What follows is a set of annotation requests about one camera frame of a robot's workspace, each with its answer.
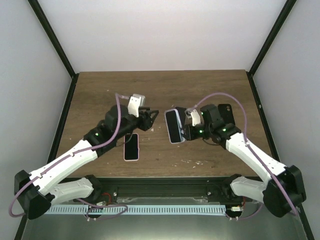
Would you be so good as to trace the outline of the right black frame post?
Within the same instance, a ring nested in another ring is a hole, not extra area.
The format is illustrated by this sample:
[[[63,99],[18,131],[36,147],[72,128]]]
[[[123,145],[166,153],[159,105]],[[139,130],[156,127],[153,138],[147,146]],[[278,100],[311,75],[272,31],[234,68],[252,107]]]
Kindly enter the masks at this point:
[[[297,0],[286,0],[248,73],[254,76]]]

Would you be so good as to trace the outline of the left black frame post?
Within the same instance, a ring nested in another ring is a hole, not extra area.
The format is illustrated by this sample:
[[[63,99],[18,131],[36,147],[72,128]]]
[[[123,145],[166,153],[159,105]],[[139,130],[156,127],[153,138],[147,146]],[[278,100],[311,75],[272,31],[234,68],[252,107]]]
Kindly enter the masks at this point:
[[[39,23],[41,24],[43,30],[45,31],[48,39],[50,40],[52,46],[54,47],[56,53],[58,54],[62,64],[64,65],[66,71],[68,72],[71,78],[74,78],[76,73],[62,47],[59,39],[57,38],[45,12],[43,11],[38,0],[28,0],[30,7],[35,13]]]

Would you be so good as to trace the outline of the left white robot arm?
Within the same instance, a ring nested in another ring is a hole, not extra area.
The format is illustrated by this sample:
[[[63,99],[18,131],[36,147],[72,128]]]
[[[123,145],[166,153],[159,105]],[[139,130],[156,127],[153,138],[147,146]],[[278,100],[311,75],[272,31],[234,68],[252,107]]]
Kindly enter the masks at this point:
[[[69,151],[47,165],[27,173],[21,170],[14,177],[14,194],[29,220],[34,220],[50,207],[78,199],[96,203],[102,196],[102,184],[94,175],[75,181],[61,181],[85,164],[96,160],[117,145],[117,141],[134,130],[149,130],[158,110],[138,107],[137,115],[130,114],[124,105],[114,105]]]

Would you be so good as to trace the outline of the black phone case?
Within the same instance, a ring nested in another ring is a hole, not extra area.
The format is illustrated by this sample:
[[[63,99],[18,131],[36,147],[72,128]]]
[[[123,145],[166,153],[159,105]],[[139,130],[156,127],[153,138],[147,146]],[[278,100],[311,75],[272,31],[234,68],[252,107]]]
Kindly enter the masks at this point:
[[[236,124],[232,111],[232,106],[230,104],[219,104],[217,107],[220,116],[223,118],[225,124]]]

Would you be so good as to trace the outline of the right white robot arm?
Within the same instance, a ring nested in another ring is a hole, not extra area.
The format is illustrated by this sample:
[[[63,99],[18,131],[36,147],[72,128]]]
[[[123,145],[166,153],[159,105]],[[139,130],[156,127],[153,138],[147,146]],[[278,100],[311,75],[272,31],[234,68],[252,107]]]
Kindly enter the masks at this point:
[[[222,188],[223,198],[229,202],[245,197],[265,205],[271,214],[281,218],[302,204],[307,196],[302,173],[295,165],[286,166],[273,159],[245,137],[233,123],[226,123],[214,104],[187,109],[191,123],[183,128],[187,141],[212,140],[234,154],[249,166],[260,178],[252,180],[233,175]]]

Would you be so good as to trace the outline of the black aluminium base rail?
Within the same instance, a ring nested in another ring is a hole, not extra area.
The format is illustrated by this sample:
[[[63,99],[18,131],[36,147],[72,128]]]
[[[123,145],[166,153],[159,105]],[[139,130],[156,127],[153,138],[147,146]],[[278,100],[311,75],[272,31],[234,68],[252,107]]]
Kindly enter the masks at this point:
[[[232,180],[239,177],[99,177],[101,195],[120,198],[209,198],[220,203],[240,198],[231,192]]]

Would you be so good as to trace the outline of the phone in pink case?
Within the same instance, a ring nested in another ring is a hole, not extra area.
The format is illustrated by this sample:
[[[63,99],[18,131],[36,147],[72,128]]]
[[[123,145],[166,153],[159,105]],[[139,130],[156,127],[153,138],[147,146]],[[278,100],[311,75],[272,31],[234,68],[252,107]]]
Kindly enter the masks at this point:
[[[139,135],[137,133],[126,134],[124,137],[123,159],[126,162],[138,161],[140,156]]]

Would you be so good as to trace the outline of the phone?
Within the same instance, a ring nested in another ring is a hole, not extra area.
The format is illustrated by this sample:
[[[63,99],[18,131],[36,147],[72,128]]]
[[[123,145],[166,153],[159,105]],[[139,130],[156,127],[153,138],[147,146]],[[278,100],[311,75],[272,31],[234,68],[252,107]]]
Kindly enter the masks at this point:
[[[164,112],[165,124],[171,144],[180,144],[185,141],[184,124],[186,120],[186,108],[175,107]]]
[[[138,161],[140,156],[139,135],[137,133],[126,134],[124,137],[123,159],[126,162]]]

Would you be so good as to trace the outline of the black frame post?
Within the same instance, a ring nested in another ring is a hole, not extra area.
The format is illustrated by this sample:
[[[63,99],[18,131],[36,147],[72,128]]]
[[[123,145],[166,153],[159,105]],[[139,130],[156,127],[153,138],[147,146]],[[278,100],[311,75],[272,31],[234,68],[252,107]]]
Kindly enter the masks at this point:
[[[50,40],[52,46],[54,47],[56,53],[58,54],[62,64],[64,65],[66,71],[68,72],[71,78],[74,78],[76,73],[62,47],[59,39],[57,38],[45,12],[43,11],[38,0],[28,0],[30,7],[35,13],[39,23],[41,24],[43,30],[45,31],[48,39]]]
[[[254,76],[297,0],[286,0],[248,73]]]

